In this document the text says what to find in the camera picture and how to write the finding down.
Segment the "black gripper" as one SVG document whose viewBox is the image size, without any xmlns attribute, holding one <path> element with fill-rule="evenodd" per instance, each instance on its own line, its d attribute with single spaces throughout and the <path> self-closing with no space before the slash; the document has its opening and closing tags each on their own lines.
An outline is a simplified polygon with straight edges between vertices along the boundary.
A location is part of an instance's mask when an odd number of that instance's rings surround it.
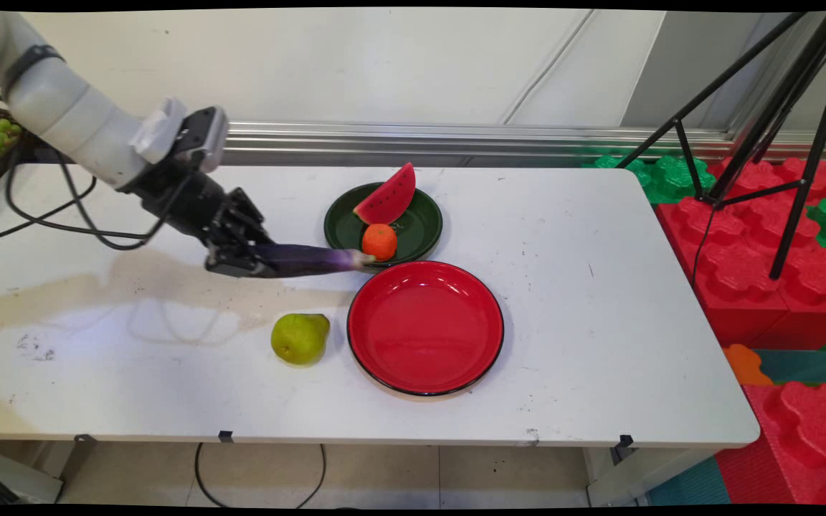
<svg viewBox="0 0 826 516">
<path fill-rule="evenodd" d="M 206 246 L 204 270 L 225 277 L 269 279 L 277 271 L 265 252 L 276 246 L 265 218 L 241 188 L 225 190 L 209 174 L 180 161 L 161 161 L 138 174 L 123 193 L 177 231 Z M 245 242 L 235 241 L 235 235 Z"/>
</svg>

